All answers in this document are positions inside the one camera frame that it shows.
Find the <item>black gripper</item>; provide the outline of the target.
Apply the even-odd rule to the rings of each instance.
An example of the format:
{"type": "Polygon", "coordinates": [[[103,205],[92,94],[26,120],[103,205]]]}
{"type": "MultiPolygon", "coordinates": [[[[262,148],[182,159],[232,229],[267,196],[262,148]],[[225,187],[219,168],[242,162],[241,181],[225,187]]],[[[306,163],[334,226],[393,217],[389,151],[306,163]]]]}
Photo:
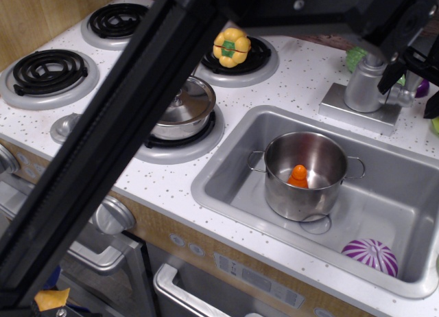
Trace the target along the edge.
{"type": "MultiPolygon", "coordinates": [[[[377,85],[378,91],[381,94],[384,95],[387,93],[392,86],[401,79],[407,69],[423,79],[438,79],[438,67],[413,47],[409,47],[405,50],[403,60],[404,61],[398,60],[392,62],[385,68],[377,85]]],[[[423,118],[435,119],[438,116],[439,92],[436,92],[425,104],[423,118]]]]}

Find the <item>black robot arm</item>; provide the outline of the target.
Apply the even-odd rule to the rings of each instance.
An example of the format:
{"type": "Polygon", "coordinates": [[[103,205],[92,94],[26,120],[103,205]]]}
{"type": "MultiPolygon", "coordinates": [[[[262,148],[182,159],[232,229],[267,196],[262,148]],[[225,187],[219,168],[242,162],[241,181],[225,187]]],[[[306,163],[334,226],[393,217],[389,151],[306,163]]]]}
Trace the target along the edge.
{"type": "Polygon", "coordinates": [[[404,69],[436,82],[409,46],[437,0],[155,0],[64,145],[1,238],[1,314],[32,301],[131,161],[219,31],[339,34],[389,64],[386,93],[404,69]]]}

